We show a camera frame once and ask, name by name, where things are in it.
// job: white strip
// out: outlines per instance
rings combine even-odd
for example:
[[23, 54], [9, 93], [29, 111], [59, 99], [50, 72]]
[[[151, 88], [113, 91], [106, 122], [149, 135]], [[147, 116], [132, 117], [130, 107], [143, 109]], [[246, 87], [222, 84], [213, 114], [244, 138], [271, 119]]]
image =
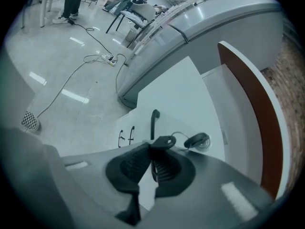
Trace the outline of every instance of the white strip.
[[242, 195], [233, 182], [222, 184], [221, 190], [243, 221], [251, 220], [257, 216], [257, 210]]
[[80, 168], [84, 168], [88, 166], [88, 163], [85, 161], [79, 162], [77, 164], [73, 164], [73, 165], [67, 165], [66, 169], [67, 170], [75, 170], [75, 169], [80, 169]]
[[79, 43], [79, 44], [84, 44], [82, 41], [77, 40], [77, 39], [74, 38], [74, 37], [70, 37], [70, 39], [73, 40], [73, 41], [75, 41], [75, 42], [77, 42], [77, 43]]
[[47, 82], [44, 78], [42, 78], [41, 76], [35, 74], [34, 72], [30, 72], [29, 74], [30, 77], [32, 77], [34, 80], [38, 81], [39, 83], [45, 85]]
[[67, 90], [65, 90], [65, 89], [63, 89], [63, 90], [61, 91], [61, 93], [64, 94], [64, 95], [66, 95], [67, 97], [73, 98], [73, 99], [75, 99], [75, 100], [77, 100], [77, 101], [80, 101], [80, 102], [82, 102], [82, 103], [84, 103], [84, 104], [87, 104], [87, 103], [89, 102], [89, 99], [88, 99], [88, 98], [85, 98], [85, 97], [76, 95], [76, 94], [71, 93], [71, 92], [69, 92], [69, 91], [67, 91]]
[[113, 38], [113, 41], [117, 42], [118, 44], [121, 44], [118, 40], [115, 40], [114, 38]]

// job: black cable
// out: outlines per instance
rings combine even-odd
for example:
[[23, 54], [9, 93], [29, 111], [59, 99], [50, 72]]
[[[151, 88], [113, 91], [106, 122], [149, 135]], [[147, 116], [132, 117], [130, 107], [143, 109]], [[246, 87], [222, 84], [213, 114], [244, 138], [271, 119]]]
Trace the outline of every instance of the black cable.
[[78, 26], [80, 26], [80, 27], [82, 27], [82, 28], [84, 28], [85, 30], [86, 30], [86, 32], [93, 38], [93, 39], [95, 39], [100, 45], [102, 45], [103, 46], [103, 48], [108, 52], [108, 53], [110, 53], [111, 55], [113, 55], [99, 40], [97, 40], [94, 36], [92, 36], [90, 33], [89, 33], [89, 31], [94, 31], [94, 28], [85, 28], [85, 27], [83, 27], [82, 25], [79, 25], [79, 24], [75, 24], [75, 22], [73, 21], [73, 20], [71, 20], [71, 19], [68, 19], [68, 23], [69, 24], [71, 24], [71, 25], [78, 25]]

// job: brick wall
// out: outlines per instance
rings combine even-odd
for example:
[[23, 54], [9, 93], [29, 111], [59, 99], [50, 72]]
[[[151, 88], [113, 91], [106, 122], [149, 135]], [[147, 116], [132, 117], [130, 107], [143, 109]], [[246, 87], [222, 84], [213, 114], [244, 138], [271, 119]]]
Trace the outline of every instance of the brick wall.
[[287, 37], [276, 64], [262, 71], [282, 107], [291, 146], [286, 191], [295, 184], [305, 163], [305, 58]]

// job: tiled floor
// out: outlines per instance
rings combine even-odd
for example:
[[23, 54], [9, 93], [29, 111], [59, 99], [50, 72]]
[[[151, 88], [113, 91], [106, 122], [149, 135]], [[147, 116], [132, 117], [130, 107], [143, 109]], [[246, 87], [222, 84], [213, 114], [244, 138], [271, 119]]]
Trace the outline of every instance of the tiled floor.
[[[25, 28], [21, 29], [16, 19], [5, 42], [17, 70], [35, 92], [28, 108], [35, 115], [49, 105], [84, 56], [106, 53], [83, 28], [53, 24], [52, 19], [64, 5], [64, 0], [54, 1], [43, 28], [39, 27], [40, 4], [33, 5], [26, 9]], [[124, 20], [119, 31], [113, 27], [105, 34], [114, 17], [102, 11], [102, 3], [99, 0], [88, 7], [82, 2], [77, 23], [96, 27], [92, 35], [109, 51], [128, 56], [124, 37], [132, 24]], [[115, 121], [129, 111], [118, 102], [115, 92], [115, 77], [123, 60], [119, 56], [115, 67], [99, 62], [81, 67], [65, 85], [65, 94], [59, 94], [39, 117], [41, 130], [35, 135], [55, 146], [61, 156], [112, 149]]]

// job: sneaker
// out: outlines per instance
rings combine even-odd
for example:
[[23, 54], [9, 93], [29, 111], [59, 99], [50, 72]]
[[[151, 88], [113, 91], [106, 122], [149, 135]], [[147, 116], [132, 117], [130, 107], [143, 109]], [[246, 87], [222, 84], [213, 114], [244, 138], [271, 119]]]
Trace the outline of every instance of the sneaker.
[[102, 7], [102, 10], [104, 10], [104, 11], [106, 11], [106, 12], [109, 12], [108, 10], [106, 10], [106, 8], [105, 8], [105, 7]]
[[70, 18], [76, 20], [78, 18], [78, 13], [71, 14]]
[[65, 18], [61, 15], [57, 19], [53, 19], [53, 23], [54, 24], [68, 23], [68, 20], [69, 20], [69, 18]]

